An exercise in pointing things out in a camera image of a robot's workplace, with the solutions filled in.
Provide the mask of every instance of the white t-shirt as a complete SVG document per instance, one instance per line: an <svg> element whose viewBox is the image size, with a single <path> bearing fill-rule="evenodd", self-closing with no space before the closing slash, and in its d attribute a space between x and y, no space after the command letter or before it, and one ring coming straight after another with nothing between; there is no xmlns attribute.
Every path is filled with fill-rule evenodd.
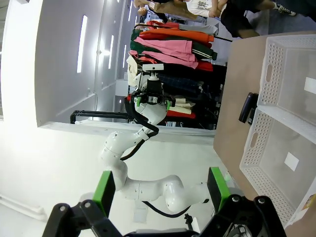
<svg viewBox="0 0 316 237"><path fill-rule="evenodd" d="M187 8L190 13L195 15L208 17L208 13L212 8L212 0L191 0L187 1Z"/></svg>

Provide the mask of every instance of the brown table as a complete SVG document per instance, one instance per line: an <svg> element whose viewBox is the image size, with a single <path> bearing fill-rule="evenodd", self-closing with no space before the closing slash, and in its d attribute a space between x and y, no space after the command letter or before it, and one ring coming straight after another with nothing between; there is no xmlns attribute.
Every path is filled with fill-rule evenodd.
<svg viewBox="0 0 316 237"><path fill-rule="evenodd" d="M299 32L281 35L316 34ZM214 149L248 199L258 194L239 168L250 125L238 120L249 92L259 92L267 36L232 42ZM303 219L286 228L288 237L316 237L316 204Z"/></svg>

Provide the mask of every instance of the robotic arm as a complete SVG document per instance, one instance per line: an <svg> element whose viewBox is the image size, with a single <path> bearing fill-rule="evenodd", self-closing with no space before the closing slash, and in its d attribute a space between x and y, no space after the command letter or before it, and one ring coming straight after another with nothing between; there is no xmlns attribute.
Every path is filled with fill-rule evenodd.
<svg viewBox="0 0 316 237"><path fill-rule="evenodd" d="M168 107L175 104L172 97L163 94L162 83L154 73L151 76L141 75L139 80L138 90L131 96L130 110L131 115L143 127L136 133L111 133L101 153L105 170L113 173L116 191L123 192L123 196L128 199L141 201L153 201L163 196L172 212L179 212L192 204L205 202L210 199L206 183L185 189L181 179L176 175L154 181L132 180L128 177L123 153L135 145L137 150L146 140L157 135L159 129L155 125L165 118Z"/></svg>

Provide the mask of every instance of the white plastic bin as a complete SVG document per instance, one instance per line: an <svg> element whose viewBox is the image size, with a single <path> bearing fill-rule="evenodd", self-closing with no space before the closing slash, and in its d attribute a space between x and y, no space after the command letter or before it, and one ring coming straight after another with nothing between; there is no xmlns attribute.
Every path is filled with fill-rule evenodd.
<svg viewBox="0 0 316 237"><path fill-rule="evenodd" d="M271 198L284 227L299 220L316 193L316 144L257 109L240 169Z"/></svg>
<svg viewBox="0 0 316 237"><path fill-rule="evenodd" d="M316 35L267 38L258 106L316 143Z"/></svg>

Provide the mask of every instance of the person's hand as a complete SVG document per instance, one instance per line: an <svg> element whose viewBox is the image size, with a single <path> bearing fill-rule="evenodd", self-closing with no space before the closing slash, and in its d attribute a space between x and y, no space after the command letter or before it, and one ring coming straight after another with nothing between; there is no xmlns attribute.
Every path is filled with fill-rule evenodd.
<svg viewBox="0 0 316 237"><path fill-rule="evenodd" d="M209 17L219 17L221 15L221 11L217 8L211 8L211 10L208 13Z"/></svg>
<svg viewBox="0 0 316 237"><path fill-rule="evenodd" d="M140 16L145 16L147 14L147 9L145 7L141 7L138 9L138 14Z"/></svg>

